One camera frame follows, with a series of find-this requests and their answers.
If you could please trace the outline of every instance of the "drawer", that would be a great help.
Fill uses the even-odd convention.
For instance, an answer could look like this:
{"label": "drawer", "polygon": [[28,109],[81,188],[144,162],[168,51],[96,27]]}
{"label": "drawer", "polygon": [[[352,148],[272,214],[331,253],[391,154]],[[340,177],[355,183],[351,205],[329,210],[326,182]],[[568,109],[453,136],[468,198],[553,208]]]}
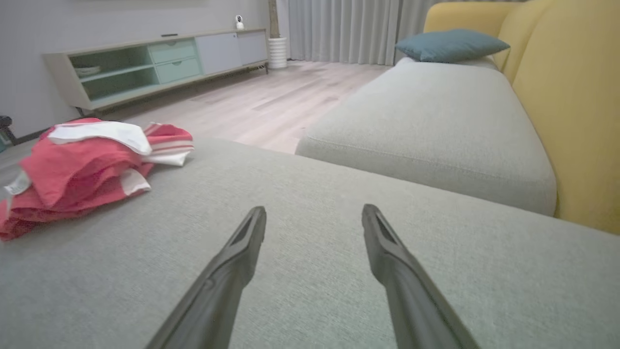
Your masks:
{"label": "drawer", "polygon": [[155,69],[157,69],[160,84],[200,75],[200,66],[196,58],[158,65]]}
{"label": "drawer", "polygon": [[149,51],[155,64],[196,56],[193,39],[155,43],[149,45]]}

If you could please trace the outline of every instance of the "white ribbed pot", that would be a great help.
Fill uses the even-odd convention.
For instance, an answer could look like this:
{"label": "white ribbed pot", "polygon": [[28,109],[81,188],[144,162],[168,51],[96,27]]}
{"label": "white ribbed pot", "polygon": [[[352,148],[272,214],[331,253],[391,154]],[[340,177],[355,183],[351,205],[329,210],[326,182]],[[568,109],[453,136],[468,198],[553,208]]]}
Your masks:
{"label": "white ribbed pot", "polygon": [[286,38],[269,40],[269,69],[286,68]]}

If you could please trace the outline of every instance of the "potted plant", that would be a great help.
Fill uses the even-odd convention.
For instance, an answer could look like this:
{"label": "potted plant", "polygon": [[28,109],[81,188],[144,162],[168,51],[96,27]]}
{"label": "potted plant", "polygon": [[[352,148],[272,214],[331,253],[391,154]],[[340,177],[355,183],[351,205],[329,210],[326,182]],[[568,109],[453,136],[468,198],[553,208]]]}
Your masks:
{"label": "potted plant", "polygon": [[286,38],[280,37],[276,0],[269,0],[269,22],[269,68],[286,68]]}

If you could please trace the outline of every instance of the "cabinet door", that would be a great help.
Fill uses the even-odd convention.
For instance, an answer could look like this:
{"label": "cabinet door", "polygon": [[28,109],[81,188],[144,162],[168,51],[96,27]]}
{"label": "cabinet door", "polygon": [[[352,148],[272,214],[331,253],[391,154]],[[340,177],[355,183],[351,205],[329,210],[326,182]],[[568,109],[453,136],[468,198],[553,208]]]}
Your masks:
{"label": "cabinet door", "polygon": [[205,75],[241,66],[237,33],[197,37],[196,46]]}
{"label": "cabinet door", "polygon": [[241,64],[246,65],[267,60],[265,32],[239,33]]}

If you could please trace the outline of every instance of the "wooden floor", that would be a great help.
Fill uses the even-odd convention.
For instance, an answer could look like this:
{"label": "wooden floor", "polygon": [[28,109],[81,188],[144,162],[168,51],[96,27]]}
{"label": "wooden floor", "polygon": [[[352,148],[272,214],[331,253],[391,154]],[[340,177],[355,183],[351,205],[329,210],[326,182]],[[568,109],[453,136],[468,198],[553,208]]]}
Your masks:
{"label": "wooden floor", "polygon": [[[252,71],[159,95],[105,115],[140,126],[173,124],[194,138],[216,137],[293,153],[304,129],[343,98],[389,69],[379,65],[293,61],[285,70]],[[0,153],[0,186],[34,141]]]}

